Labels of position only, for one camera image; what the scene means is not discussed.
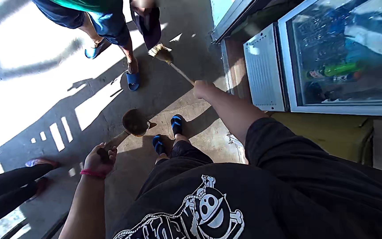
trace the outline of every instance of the beverage bottle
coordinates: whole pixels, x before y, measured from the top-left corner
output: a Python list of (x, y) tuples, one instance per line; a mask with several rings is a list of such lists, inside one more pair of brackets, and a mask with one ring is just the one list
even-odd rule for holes
[(360, 69), (360, 64), (358, 62), (353, 63), (343, 63), (340, 65), (323, 66), (319, 70), (313, 70), (307, 72), (307, 77), (309, 78), (322, 78), (331, 77), (336, 75), (346, 75), (358, 71)]

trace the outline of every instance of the broom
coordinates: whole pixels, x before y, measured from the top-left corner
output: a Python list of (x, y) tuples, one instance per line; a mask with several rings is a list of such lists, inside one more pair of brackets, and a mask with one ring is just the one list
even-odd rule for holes
[(155, 47), (151, 48), (151, 50), (148, 51), (148, 54), (152, 57), (156, 57), (157, 59), (164, 61), (169, 64), (169, 66), (173, 67), (179, 74), (181, 74), (186, 80), (188, 80), (189, 83), (194, 85), (194, 81), (192, 81), (188, 76), (185, 75), (183, 71), (181, 71), (179, 68), (177, 68), (173, 64), (173, 56), (170, 54), (170, 51), (172, 49), (167, 48), (166, 46), (163, 46), (162, 43), (157, 44)]

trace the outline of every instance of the straw broom head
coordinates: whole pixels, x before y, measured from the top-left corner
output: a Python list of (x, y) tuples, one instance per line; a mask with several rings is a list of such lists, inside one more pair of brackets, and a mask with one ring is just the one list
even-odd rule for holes
[(155, 47), (151, 48), (148, 51), (148, 54), (152, 57), (156, 57), (157, 59), (170, 64), (173, 61), (173, 56), (172, 54), (170, 54), (171, 50), (172, 49), (163, 46), (162, 43), (158, 43)]

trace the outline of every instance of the red string bracelet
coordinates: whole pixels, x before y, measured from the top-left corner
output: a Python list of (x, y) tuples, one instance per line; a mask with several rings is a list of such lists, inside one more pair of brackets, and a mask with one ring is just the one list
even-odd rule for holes
[(88, 169), (82, 170), (81, 174), (97, 177), (97, 178), (100, 178), (100, 179), (106, 179), (106, 175), (105, 174), (94, 172), (94, 171), (91, 171), (91, 170), (88, 170)]

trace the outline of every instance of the glass door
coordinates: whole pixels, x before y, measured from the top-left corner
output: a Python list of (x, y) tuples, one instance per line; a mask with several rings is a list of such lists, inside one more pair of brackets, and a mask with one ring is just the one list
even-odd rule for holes
[(382, 0), (306, 0), (279, 27), (295, 107), (377, 114), (370, 110), (382, 106)]

